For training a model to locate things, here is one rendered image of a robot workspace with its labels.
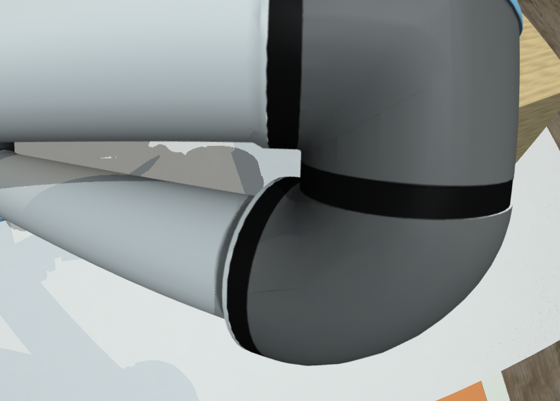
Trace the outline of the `brown wooden chest of drawers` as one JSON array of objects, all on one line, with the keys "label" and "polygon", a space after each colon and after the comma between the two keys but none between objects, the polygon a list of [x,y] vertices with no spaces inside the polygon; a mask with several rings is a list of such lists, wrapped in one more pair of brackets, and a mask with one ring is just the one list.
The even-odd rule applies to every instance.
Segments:
[{"label": "brown wooden chest of drawers", "polygon": [[560,111],[560,60],[523,15],[516,162]]}]

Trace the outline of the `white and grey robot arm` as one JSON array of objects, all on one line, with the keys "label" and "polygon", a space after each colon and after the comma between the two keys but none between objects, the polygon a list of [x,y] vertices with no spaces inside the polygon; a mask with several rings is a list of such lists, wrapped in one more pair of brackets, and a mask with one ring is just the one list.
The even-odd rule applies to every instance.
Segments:
[{"label": "white and grey robot arm", "polygon": [[[502,246],[522,31],[517,0],[0,0],[0,222],[272,360],[381,354]],[[297,149],[300,177],[254,196],[14,152],[76,141]]]}]

